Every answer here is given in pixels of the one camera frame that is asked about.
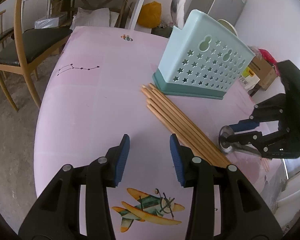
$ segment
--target metal screw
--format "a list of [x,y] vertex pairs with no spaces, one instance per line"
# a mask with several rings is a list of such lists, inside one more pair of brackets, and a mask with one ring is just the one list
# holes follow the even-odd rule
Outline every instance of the metal screw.
[[108,159],[106,157],[100,157],[98,159],[98,163],[100,163],[100,164],[106,163],[107,161],[108,161]]
[[200,163],[201,162],[201,158],[200,157],[193,157],[192,158],[192,162],[193,163]]
[[228,169],[229,171],[237,171],[237,166],[231,164],[228,166]]
[[71,170],[71,165],[70,164],[63,165],[62,170],[63,171],[69,171],[69,170]]

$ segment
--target yellow plastic bag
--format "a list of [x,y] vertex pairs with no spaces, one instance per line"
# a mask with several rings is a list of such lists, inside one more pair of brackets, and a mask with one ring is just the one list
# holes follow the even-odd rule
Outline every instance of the yellow plastic bag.
[[161,22],[161,3],[145,4],[140,11],[137,23],[146,28],[158,27]]

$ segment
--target chopstick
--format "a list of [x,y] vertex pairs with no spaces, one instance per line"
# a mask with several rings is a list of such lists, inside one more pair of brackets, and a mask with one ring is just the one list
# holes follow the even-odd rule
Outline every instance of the chopstick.
[[226,167],[228,159],[210,139],[161,91],[153,84],[142,86],[141,91],[148,97],[147,107],[177,138],[193,153],[213,166]]

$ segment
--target light blue plastic basket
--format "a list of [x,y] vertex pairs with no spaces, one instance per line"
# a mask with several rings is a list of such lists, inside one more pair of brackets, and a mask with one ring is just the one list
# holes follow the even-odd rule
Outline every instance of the light blue plastic basket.
[[254,53],[207,14],[193,10],[173,27],[153,79],[166,95],[222,99]]

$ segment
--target gray refrigerator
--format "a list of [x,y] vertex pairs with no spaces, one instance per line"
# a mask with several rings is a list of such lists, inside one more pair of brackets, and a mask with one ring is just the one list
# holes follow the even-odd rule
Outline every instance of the gray refrigerator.
[[215,20],[223,19],[236,24],[247,0],[192,0],[186,17],[193,9],[207,13]]

